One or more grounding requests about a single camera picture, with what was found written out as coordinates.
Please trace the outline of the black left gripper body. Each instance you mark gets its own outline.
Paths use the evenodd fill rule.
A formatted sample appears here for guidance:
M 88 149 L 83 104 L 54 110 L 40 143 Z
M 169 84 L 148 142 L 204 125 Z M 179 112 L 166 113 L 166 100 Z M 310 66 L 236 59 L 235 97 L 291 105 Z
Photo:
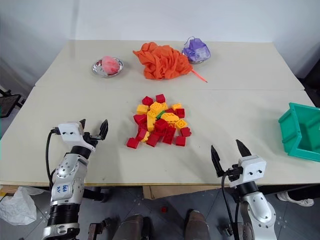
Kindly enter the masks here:
M 101 135 L 90 135 L 89 132 L 85 132 L 83 135 L 83 139 L 86 143 L 95 148 L 98 144 L 98 141 L 103 140 L 103 137 Z

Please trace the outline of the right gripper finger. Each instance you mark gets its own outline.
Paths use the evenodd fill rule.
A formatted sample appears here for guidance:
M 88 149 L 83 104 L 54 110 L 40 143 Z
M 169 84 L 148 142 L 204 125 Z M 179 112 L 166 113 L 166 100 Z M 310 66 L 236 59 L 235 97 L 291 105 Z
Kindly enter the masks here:
M 216 175 L 218 178 L 220 178 L 224 175 L 225 171 L 223 170 L 223 168 L 220 164 L 220 157 L 219 157 L 218 152 L 216 151 L 216 149 L 214 148 L 213 145 L 211 145 L 211 147 L 210 147 L 210 152 L 211 152 L 211 160 L 212 160 L 213 166 L 215 168 Z
M 244 157 L 249 157 L 249 156 L 251 156 L 252 154 L 251 154 L 251 152 L 250 152 L 250 150 L 245 146 L 245 144 L 242 142 L 242 141 L 240 141 L 240 140 L 236 140 L 236 144 L 237 144 L 237 148 L 238 148 L 238 150 L 239 150 L 239 152 L 240 152 L 240 155 L 244 158 Z

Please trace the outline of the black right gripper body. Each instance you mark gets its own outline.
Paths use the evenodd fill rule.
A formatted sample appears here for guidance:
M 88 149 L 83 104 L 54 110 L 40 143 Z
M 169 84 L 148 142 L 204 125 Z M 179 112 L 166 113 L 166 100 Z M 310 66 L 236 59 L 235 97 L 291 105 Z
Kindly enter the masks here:
M 243 174 L 243 167 L 238 164 L 233 164 L 226 172 L 230 182 L 234 182 Z

